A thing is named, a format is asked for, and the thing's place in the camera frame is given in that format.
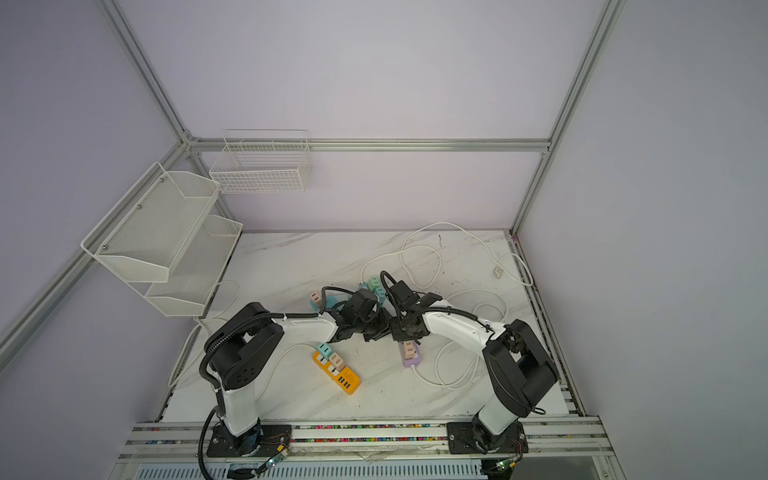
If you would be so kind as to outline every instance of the white wall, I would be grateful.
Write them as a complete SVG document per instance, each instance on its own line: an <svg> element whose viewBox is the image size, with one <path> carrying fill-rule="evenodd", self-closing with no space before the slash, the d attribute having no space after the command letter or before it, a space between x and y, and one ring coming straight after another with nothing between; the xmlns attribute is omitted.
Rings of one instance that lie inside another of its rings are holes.
<svg viewBox="0 0 768 480"><path fill-rule="evenodd" d="M0 332L174 137L94 0L0 8ZM3 478L102 479L189 321L94 266L0 378Z"/></svg>
<svg viewBox="0 0 768 480"><path fill-rule="evenodd" d="M768 3L627 3L522 229L630 479L764 478Z"/></svg>
<svg viewBox="0 0 768 480"><path fill-rule="evenodd" d="M203 153L213 164L217 154ZM318 152L304 193L225 195L245 230L509 228L539 154Z"/></svg>
<svg viewBox="0 0 768 480"><path fill-rule="evenodd" d="M122 3L198 137L525 138L549 136L603 0Z"/></svg>

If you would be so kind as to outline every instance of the white wire basket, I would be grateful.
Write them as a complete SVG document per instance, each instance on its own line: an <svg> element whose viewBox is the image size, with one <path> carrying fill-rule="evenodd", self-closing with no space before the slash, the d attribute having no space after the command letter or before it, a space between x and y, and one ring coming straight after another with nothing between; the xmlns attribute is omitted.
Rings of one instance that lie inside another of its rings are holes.
<svg viewBox="0 0 768 480"><path fill-rule="evenodd" d="M210 169L223 194L304 191L313 162L303 130L227 130Z"/></svg>
<svg viewBox="0 0 768 480"><path fill-rule="evenodd" d="M165 316L201 316L232 255L243 224L208 215L170 279L144 298Z"/></svg>
<svg viewBox="0 0 768 480"><path fill-rule="evenodd" d="M219 196L219 183L166 171L95 249L82 248L124 282L167 282Z"/></svg>

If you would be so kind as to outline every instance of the black mounting plate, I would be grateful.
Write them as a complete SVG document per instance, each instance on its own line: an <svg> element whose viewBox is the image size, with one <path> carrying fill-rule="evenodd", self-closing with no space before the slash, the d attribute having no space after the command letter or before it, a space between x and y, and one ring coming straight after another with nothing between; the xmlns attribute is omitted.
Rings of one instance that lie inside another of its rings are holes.
<svg viewBox="0 0 768 480"><path fill-rule="evenodd" d="M239 457L237 452L232 448L232 445L227 441L223 428L224 427L221 424L214 427L214 433L208 444L208 452L206 455L209 458ZM272 457L277 453L277 447L280 446L280 439L283 439L283 444L290 447L290 434L292 431L293 428L291 425L261 425L262 442L259 444L259 449L253 454L253 457Z"/></svg>
<svg viewBox="0 0 768 480"><path fill-rule="evenodd" d="M472 448L468 443L472 441L472 423L471 422L449 422L445 425L448 430L448 450L451 453L479 453ZM523 453L528 453L528 439L525 437L523 431L523 425L520 422L515 422L507 427L505 432L506 439L502 446L500 446L494 452L488 452L488 455L494 455L496 453L519 453L522 449Z"/></svg>

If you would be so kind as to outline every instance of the yellow connector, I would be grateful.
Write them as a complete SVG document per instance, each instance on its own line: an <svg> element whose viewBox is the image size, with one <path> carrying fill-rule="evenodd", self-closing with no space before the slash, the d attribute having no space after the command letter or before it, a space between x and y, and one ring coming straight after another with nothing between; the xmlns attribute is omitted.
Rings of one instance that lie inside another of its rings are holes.
<svg viewBox="0 0 768 480"><path fill-rule="evenodd" d="M357 390L357 387L360 386L360 377L358 377L348 366L338 370L330 361L320 355L320 352L312 354L312 360L314 360L317 366L320 367L321 370L341 388L341 390L344 390L347 395L352 395L355 390Z"/></svg>

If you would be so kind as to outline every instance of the purple power strip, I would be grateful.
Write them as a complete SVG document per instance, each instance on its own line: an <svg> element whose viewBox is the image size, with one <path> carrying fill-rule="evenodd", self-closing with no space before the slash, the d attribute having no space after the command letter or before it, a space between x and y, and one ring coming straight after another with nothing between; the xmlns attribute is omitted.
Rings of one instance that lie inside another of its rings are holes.
<svg viewBox="0 0 768 480"><path fill-rule="evenodd" d="M407 369L411 368L412 366L418 366L422 362L422 355L419 353L418 343L413 343L413 349L416 351L416 355L412 359L406 359L406 356L402 351L402 342L397 342L397 348L400 350L402 366L406 367Z"/></svg>

